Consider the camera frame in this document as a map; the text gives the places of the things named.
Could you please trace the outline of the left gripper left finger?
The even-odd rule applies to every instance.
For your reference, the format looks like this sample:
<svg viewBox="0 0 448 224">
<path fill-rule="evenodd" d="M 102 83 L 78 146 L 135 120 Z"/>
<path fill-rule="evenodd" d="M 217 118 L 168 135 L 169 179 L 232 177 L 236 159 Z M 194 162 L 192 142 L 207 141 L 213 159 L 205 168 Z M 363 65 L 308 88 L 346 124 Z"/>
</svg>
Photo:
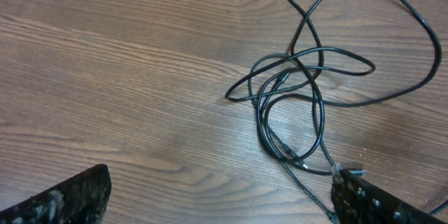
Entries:
<svg viewBox="0 0 448 224">
<path fill-rule="evenodd" d="M 97 164 L 1 211 L 1 224 L 100 224 L 111 194 L 105 164 Z"/>
</svg>

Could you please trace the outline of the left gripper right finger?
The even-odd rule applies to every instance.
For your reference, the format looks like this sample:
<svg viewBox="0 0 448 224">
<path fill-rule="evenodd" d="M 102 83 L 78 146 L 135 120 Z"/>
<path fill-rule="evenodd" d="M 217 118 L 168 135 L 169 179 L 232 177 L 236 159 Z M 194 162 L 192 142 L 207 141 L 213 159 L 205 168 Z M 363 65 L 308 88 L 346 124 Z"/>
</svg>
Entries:
<svg viewBox="0 0 448 224">
<path fill-rule="evenodd" d="M 441 210 L 425 213 L 369 183 L 359 169 L 332 167 L 331 200 L 337 224 L 445 224 L 434 217 Z"/>
</svg>

